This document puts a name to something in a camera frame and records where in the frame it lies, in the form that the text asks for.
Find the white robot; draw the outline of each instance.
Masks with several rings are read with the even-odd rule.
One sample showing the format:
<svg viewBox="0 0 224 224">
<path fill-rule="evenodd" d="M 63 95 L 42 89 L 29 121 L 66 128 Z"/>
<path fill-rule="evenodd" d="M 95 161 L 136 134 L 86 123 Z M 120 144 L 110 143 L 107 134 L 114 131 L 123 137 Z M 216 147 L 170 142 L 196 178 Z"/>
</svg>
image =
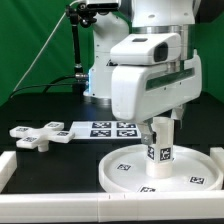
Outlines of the white robot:
<svg viewBox="0 0 224 224">
<path fill-rule="evenodd" d="M 143 144 L 116 150 L 101 161 L 99 180 L 107 192 L 222 187 L 223 175 L 213 160 L 173 146 L 174 121 L 155 117 L 200 95 L 201 61 L 194 49 L 194 6 L 199 3 L 132 0 L 132 34 L 110 51 L 111 61 L 118 64 L 112 73 L 111 99 L 114 116 L 136 123 Z M 97 10 L 113 10 L 119 4 L 86 1 L 87 8 Z"/>
<path fill-rule="evenodd" d="M 85 8 L 91 8 L 93 3 L 87 1 Z M 113 10 L 118 5 L 115 3 L 111 7 Z M 84 92 L 85 101 L 100 105 L 111 105 L 111 78 L 117 64 L 111 60 L 110 50 L 129 34 L 128 24 L 113 13 L 108 13 L 108 10 L 110 8 L 106 9 L 107 13 L 102 12 L 95 17 L 97 22 L 93 24 L 94 64 L 89 70 L 89 88 Z"/>
</svg>

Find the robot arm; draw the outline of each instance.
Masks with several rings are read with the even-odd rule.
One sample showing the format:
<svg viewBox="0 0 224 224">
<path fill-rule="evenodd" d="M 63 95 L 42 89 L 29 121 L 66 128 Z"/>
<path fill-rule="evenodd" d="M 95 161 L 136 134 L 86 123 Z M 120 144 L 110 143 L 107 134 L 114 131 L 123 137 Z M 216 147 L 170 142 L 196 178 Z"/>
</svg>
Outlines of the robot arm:
<svg viewBox="0 0 224 224">
<path fill-rule="evenodd" d="M 141 123 L 197 98 L 201 62 L 194 51 L 193 0 L 133 0 L 133 34 L 111 50 L 112 109 Z"/>
</svg>

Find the white foam block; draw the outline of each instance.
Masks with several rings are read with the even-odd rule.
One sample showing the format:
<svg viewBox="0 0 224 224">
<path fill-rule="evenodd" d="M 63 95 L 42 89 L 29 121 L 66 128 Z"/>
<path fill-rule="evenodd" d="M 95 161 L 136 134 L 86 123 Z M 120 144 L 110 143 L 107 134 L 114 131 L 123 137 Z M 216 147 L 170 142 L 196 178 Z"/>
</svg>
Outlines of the white foam block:
<svg viewBox="0 0 224 224">
<path fill-rule="evenodd" d="M 10 135 L 22 138 L 16 142 L 19 148 L 38 147 L 39 152 L 46 152 L 49 149 L 49 141 L 68 143 L 74 138 L 75 133 L 62 131 L 63 128 L 64 123 L 61 122 L 50 122 L 40 129 L 18 126 L 10 130 Z"/>
<path fill-rule="evenodd" d="M 97 222 L 97 194 L 0 195 L 0 223 Z"/>
<path fill-rule="evenodd" d="M 0 157 L 0 192 L 17 168 L 16 152 L 4 152 Z"/>
<path fill-rule="evenodd" d="M 138 194 L 138 220 L 224 218 L 224 192 L 157 192 Z"/>
</svg>

